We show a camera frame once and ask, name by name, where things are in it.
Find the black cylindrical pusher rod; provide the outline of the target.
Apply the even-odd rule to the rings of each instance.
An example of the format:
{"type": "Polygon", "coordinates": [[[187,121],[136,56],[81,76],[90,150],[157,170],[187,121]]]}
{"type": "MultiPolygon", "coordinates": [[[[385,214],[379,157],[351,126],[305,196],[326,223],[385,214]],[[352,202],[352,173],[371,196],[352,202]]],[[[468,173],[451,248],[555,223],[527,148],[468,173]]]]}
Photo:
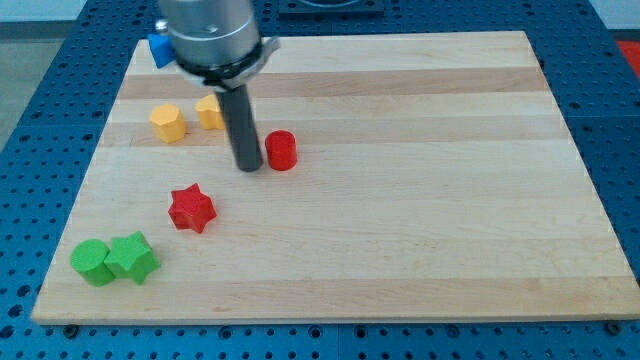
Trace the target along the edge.
{"type": "Polygon", "coordinates": [[[247,87],[217,92],[236,166],[243,172],[261,168],[263,159],[247,87]]]}

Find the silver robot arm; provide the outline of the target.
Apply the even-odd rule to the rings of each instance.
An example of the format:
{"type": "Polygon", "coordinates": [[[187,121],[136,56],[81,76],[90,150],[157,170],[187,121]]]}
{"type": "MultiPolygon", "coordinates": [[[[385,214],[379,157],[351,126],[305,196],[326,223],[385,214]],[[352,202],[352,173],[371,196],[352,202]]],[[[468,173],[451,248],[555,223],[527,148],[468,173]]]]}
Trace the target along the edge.
{"type": "Polygon", "coordinates": [[[254,172],[263,165],[248,82],[280,47],[263,38],[250,0],[159,0],[156,28],[167,35],[182,71],[213,89],[236,166],[254,172]]]}

